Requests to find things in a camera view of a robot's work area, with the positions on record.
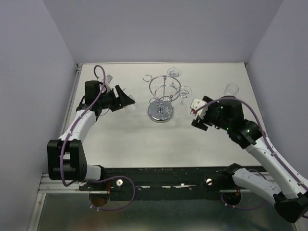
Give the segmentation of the chrome wine glass rack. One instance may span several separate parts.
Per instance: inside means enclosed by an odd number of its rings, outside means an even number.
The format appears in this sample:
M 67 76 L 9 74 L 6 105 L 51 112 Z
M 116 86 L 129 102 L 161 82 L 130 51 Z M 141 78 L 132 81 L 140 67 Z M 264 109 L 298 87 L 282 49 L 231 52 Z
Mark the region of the chrome wine glass rack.
M 149 84 L 152 95 L 147 109 L 148 117 L 155 123 L 169 122 L 174 117 L 175 109 L 172 103 L 179 98 L 181 83 L 177 77 L 170 75 L 145 75 L 142 79 Z

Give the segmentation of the clear wine glass front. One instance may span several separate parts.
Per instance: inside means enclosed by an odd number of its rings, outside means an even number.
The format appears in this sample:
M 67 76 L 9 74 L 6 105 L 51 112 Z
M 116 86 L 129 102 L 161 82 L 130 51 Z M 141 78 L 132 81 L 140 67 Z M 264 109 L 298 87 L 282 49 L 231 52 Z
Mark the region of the clear wine glass front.
M 226 86 L 223 92 L 223 96 L 236 97 L 238 92 L 239 92 L 239 87 L 236 84 L 230 83 Z

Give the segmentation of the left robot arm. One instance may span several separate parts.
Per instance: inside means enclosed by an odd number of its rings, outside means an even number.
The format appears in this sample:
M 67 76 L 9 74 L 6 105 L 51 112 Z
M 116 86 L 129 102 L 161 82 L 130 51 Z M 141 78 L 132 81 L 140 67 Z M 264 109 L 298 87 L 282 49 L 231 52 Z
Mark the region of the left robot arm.
M 118 85 L 110 88 L 97 80 L 85 82 L 85 95 L 72 124 L 63 135 L 47 144 L 50 179 L 61 180 L 65 187 L 76 181 L 90 181 L 94 189 L 102 190 L 107 183 L 104 168 L 87 163 L 83 141 L 104 109 L 114 112 L 134 103 Z

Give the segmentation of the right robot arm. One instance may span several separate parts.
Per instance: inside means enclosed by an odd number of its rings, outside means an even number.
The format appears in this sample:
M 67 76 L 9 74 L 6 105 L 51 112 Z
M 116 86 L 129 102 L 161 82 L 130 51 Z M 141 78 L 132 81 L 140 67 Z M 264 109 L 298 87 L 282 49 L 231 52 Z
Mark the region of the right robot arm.
M 274 183 L 232 164 L 221 177 L 228 189 L 244 187 L 274 206 L 286 221 L 296 223 L 308 211 L 308 180 L 296 171 L 273 146 L 252 107 L 234 96 L 212 100 L 194 98 L 190 105 L 196 118 L 192 126 L 206 131 L 209 126 L 227 132 L 229 138 L 254 157 L 272 176 Z

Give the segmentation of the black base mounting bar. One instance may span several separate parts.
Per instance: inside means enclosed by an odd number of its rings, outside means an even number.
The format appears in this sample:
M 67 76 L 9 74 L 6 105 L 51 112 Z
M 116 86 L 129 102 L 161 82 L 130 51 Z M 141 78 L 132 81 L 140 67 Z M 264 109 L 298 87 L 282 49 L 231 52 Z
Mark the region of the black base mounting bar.
M 86 183 L 79 190 L 108 194 L 113 201 L 220 200 L 240 202 L 241 189 L 226 167 L 106 168 L 104 183 Z

